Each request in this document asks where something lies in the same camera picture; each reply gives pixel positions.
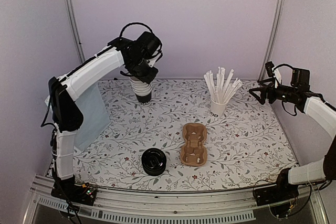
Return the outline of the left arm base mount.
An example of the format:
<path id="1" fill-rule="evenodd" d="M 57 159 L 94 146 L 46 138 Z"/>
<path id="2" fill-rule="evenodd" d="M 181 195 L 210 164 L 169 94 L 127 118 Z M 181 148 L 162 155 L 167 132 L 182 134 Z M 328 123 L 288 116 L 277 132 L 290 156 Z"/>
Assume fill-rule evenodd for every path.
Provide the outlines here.
<path id="1" fill-rule="evenodd" d="M 65 183 L 61 181 L 54 183 L 51 195 L 70 202 L 93 206 L 97 195 L 97 188 L 88 183 L 79 186 L 72 182 Z"/>

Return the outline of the stack of paper cups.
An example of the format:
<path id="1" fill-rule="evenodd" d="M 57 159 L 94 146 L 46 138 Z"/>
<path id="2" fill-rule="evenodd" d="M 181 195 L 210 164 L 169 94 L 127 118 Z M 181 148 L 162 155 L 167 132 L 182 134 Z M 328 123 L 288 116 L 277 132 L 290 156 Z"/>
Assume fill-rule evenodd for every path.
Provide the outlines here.
<path id="1" fill-rule="evenodd" d="M 148 105 L 152 98 L 152 85 L 143 82 L 136 77 L 130 77 L 130 82 L 138 102 L 142 105 Z"/>

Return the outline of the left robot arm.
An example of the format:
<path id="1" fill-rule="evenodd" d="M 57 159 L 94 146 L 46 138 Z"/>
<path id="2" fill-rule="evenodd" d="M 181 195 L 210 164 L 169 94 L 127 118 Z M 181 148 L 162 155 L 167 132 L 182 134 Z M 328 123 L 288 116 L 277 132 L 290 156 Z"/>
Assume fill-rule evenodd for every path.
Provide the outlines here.
<path id="1" fill-rule="evenodd" d="M 158 73 L 154 64 L 162 57 L 162 42 L 151 28 L 136 40 L 117 38 L 71 72 L 49 82 L 48 109 L 52 110 L 54 136 L 53 177 L 67 200 L 78 195 L 73 173 L 73 154 L 84 151 L 109 124 L 97 82 L 124 66 L 126 76 L 150 84 Z"/>

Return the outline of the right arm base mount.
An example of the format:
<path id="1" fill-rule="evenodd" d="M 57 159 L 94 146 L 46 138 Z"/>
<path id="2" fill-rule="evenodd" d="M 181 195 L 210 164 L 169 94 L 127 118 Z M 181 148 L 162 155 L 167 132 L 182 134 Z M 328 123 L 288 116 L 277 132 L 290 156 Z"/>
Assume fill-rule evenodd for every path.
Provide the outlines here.
<path id="1" fill-rule="evenodd" d="M 298 185 L 272 185 L 260 189 L 253 189 L 253 197 L 257 206 L 264 206 L 287 201 L 284 204 L 270 207 L 270 212 L 274 217 L 287 218 L 293 208 L 290 199 L 295 199 L 299 196 Z"/>

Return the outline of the stack of black lids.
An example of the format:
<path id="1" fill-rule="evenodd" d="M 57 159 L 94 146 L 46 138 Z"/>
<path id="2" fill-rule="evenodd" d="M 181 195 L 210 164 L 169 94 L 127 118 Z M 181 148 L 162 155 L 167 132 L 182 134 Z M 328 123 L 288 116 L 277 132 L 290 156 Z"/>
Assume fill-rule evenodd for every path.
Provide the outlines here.
<path id="1" fill-rule="evenodd" d="M 158 148 L 149 148 L 144 151 L 141 163 L 144 171 L 150 176 L 159 176 L 166 169 L 166 155 Z"/>

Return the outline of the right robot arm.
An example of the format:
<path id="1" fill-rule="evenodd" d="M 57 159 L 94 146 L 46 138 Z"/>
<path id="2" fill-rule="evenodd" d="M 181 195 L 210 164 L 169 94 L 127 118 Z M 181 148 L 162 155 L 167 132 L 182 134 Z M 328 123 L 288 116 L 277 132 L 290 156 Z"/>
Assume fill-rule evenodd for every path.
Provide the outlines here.
<path id="1" fill-rule="evenodd" d="M 283 169 L 277 176 L 271 196 L 276 201 L 291 194 L 292 186 L 335 181 L 335 107 L 327 102 L 321 93 L 310 90 L 310 71 L 282 63 L 275 66 L 271 61 L 265 64 L 268 78 L 249 93 L 260 103 L 281 101 L 282 105 L 294 105 L 297 112 L 309 117 L 331 137 L 331 144 L 324 157 L 306 165 Z"/>

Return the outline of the brown cardboard cup carrier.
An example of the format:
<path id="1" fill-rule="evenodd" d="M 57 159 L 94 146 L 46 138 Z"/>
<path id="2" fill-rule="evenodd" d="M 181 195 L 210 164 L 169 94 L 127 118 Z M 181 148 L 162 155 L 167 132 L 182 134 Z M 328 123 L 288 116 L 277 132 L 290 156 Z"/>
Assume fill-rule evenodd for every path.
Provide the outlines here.
<path id="1" fill-rule="evenodd" d="M 182 164 L 203 166 L 207 162 L 207 149 L 204 146 L 207 139 L 206 127 L 200 123 L 187 123 L 183 126 L 182 137 L 185 141 L 180 153 Z"/>

